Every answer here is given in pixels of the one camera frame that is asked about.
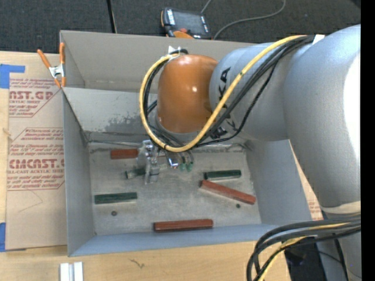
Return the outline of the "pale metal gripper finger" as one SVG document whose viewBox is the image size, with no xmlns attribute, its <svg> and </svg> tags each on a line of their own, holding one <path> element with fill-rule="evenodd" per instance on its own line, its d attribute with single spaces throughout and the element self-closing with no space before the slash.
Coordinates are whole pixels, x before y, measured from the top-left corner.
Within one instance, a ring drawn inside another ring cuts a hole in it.
<svg viewBox="0 0 375 281">
<path fill-rule="evenodd" d="M 144 140 L 137 148 L 137 151 L 138 165 L 144 168 L 150 167 L 153 157 L 153 143 L 150 140 Z"/>
<path fill-rule="evenodd" d="M 146 158 L 145 162 L 145 184 L 156 183 L 159 179 L 160 165 L 155 157 Z"/>
</svg>

